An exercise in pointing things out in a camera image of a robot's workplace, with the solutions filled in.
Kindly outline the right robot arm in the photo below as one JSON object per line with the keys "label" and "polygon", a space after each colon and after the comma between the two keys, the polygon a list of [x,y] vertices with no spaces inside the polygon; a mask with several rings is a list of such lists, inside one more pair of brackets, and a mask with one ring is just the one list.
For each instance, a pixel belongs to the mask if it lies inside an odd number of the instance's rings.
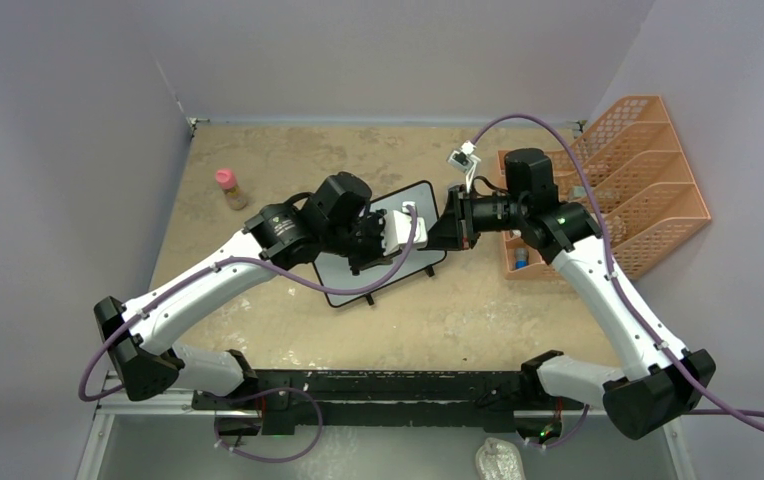
{"label": "right robot arm", "polygon": [[560,200],[545,152],[510,151],[504,166],[503,193],[480,197],[462,186],[449,188],[427,249],[462,251],[484,232],[519,231],[583,300],[620,361],[607,367],[548,351],[522,364],[522,399],[542,407],[563,397],[602,409],[632,440],[689,413],[716,371],[711,355],[689,350],[655,316],[638,319],[645,302],[608,252],[610,242],[589,211]]}

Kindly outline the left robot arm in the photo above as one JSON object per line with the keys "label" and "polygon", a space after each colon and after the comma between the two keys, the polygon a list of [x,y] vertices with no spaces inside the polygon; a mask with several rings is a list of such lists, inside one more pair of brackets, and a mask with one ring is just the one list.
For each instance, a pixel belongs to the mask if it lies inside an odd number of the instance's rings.
{"label": "left robot arm", "polygon": [[264,206],[216,252],[171,282],[125,302],[98,302],[102,350],[128,399],[143,401],[177,387],[208,392],[233,409],[250,405],[256,382],[240,353],[196,349],[180,337],[241,293],[287,277],[322,253],[347,259],[354,274],[396,255],[399,213],[371,210],[370,196],[355,175],[330,175],[315,192]]}

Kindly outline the pink cap bottle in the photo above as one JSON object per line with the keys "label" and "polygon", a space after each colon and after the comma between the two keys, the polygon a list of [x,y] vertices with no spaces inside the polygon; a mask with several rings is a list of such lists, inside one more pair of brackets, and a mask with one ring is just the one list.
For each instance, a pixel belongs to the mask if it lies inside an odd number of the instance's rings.
{"label": "pink cap bottle", "polygon": [[221,168],[215,172],[215,181],[223,192],[227,205],[232,210],[242,210],[247,201],[239,187],[235,173],[229,168]]}

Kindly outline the orange plastic file organizer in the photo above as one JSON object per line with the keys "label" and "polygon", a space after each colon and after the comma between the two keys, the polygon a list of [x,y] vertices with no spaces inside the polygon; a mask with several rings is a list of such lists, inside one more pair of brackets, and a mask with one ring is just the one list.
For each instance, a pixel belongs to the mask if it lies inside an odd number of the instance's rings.
{"label": "orange plastic file organizer", "polygon": [[571,146],[630,279],[640,279],[710,223],[661,97],[619,99]]}

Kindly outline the clear plastic bag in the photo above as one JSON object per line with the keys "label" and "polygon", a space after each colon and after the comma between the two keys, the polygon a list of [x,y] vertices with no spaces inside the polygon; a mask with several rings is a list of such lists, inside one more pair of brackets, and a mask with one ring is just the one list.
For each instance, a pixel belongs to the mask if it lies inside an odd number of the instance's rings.
{"label": "clear plastic bag", "polygon": [[517,446],[506,440],[487,438],[475,454],[475,467],[481,480],[525,480]]}

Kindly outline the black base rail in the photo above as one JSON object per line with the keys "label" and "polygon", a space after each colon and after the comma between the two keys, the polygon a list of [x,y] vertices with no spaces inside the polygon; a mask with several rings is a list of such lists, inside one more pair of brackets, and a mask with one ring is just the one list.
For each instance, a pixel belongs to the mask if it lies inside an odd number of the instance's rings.
{"label": "black base rail", "polygon": [[539,393],[521,371],[373,371],[260,369],[227,398],[198,391],[196,410],[249,410],[265,435],[298,426],[469,427],[534,435],[556,409],[582,405]]}

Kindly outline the aluminium frame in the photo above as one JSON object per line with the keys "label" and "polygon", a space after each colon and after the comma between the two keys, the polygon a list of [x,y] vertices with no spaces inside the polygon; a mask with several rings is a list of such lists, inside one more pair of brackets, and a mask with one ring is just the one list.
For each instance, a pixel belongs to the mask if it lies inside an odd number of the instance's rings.
{"label": "aluminium frame", "polygon": [[[534,386],[531,376],[526,374],[530,384]],[[98,402],[97,410],[102,414],[110,415],[169,415],[175,413],[202,414],[215,416],[218,419],[218,432],[221,435],[229,435],[238,438],[244,432],[250,432],[258,428],[262,432],[262,419],[260,413],[249,410],[214,412],[196,410],[192,406],[192,399],[198,390],[168,387],[158,394],[141,401],[132,401],[123,391],[117,391],[102,398]],[[556,409],[553,417],[547,424],[540,426],[536,434],[530,435],[525,431],[517,434],[528,441],[532,447],[548,447],[553,442],[567,438],[570,433],[578,431],[589,420],[607,418],[605,412],[594,407],[585,408],[577,412]],[[361,426],[325,426],[318,424],[314,428],[322,430],[325,427],[361,427]],[[444,428],[444,427],[407,427],[407,428]]]}

